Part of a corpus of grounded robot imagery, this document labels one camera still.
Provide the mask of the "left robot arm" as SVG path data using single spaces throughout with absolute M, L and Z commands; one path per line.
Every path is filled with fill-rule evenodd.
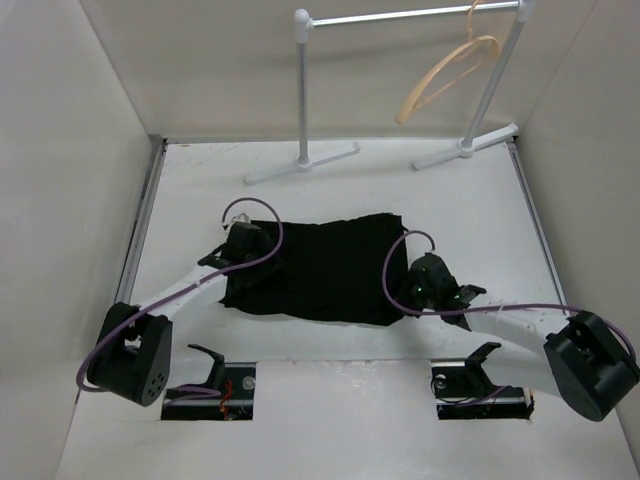
M 189 306 L 219 302 L 273 275 L 281 265 L 283 240 L 280 221 L 274 237 L 257 224 L 236 222 L 226 242 L 182 280 L 140 304 L 112 305 L 77 374 L 80 388 L 109 392 L 142 407 L 155 403 L 170 377 L 172 319 Z

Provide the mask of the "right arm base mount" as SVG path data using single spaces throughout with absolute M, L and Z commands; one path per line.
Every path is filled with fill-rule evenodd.
M 465 358 L 431 362 L 430 388 L 437 418 L 445 420 L 529 420 L 533 394 L 522 387 L 495 385 L 483 364 L 501 344 L 487 342 Z

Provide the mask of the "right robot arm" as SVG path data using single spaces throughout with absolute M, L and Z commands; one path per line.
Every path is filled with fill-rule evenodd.
M 476 285 L 458 284 L 433 253 L 411 264 L 405 282 L 405 299 L 419 314 L 539 356 L 538 372 L 528 376 L 519 370 L 506 383 L 557 395 L 588 420 L 603 420 L 639 384 L 635 351 L 598 315 L 553 304 L 473 303 L 486 293 Z

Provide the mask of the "black trousers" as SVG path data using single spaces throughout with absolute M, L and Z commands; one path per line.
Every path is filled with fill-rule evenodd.
M 404 317 L 383 292 L 382 269 L 405 233 L 402 217 L 377 213 L 351 220 L 283 224 L 280 268 L 221 300 L 252 315 L 389 326 Z

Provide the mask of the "beige plastic hanger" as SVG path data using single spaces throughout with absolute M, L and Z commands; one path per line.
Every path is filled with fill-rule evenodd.
M 398 125 L 405 124 L 412 114 L 498 59 L 501 53 L 499 40 L 493 35 L 479 35 L 474 31 L 474 14 L 481 4 L 483 1 L 474 1 L 467 12 L 465 42 L 434 64 L 407 94 L 395 115 Z

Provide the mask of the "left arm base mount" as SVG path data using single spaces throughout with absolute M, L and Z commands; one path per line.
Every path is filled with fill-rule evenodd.
M 229 362 L 207 347 L 189 344 L 190 355 L 171 367 L 160 419 L 251 421 L 257 364 Z

